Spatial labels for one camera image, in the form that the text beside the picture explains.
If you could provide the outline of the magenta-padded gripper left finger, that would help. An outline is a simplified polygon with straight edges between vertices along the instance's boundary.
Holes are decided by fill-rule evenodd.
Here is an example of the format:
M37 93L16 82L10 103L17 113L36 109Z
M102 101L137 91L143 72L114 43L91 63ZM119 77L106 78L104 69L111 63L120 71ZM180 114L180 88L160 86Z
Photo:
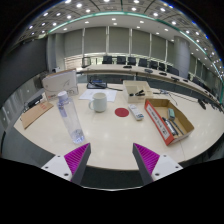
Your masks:
M90 154L91 145L87 143L64 156L54 156L42 167L42 169L80 185Z

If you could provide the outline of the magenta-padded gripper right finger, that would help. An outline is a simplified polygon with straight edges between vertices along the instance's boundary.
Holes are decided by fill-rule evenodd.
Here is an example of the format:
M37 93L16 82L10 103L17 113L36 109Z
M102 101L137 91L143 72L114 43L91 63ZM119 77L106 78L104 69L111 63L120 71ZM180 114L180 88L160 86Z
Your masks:
M159 155L137 143L133 144L132 153L135 157L144 185L164 178L182 169L182 166L168 155Z

